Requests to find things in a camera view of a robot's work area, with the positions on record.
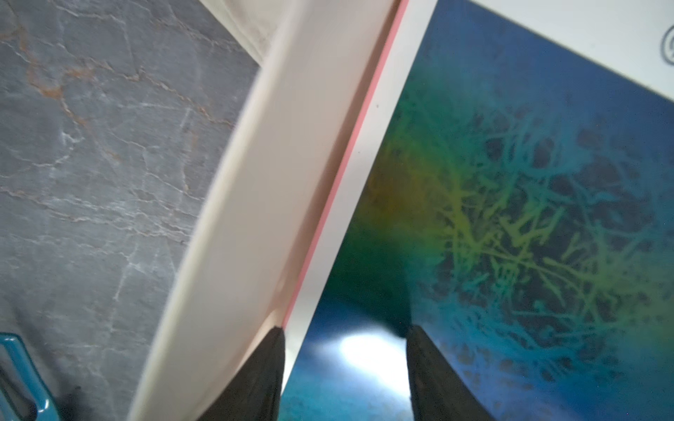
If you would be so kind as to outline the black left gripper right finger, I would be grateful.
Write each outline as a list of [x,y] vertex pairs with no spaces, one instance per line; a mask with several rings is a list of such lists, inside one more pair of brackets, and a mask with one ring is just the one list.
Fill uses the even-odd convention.
[[421,326],[407,333],[407,368],[416,421],[494,420]]

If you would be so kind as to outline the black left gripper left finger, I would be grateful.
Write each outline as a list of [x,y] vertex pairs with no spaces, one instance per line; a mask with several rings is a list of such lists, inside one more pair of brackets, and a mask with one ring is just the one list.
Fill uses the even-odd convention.
[[211,421],[277,421],[285,363],[284,330],[270,329],[216,401],[199,417]]

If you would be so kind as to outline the white writing tablet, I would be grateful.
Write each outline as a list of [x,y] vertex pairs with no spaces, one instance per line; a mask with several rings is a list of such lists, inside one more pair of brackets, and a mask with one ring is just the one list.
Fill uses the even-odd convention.
[[673,417],[673,4],[440,1],[282,420]]

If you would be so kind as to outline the cream plastic storage tray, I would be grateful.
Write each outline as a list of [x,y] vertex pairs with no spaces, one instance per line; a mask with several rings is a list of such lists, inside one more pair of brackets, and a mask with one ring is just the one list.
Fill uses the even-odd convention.
[[195,420],[280,326],[395,1],[292,1],[219,163],[131,420]]

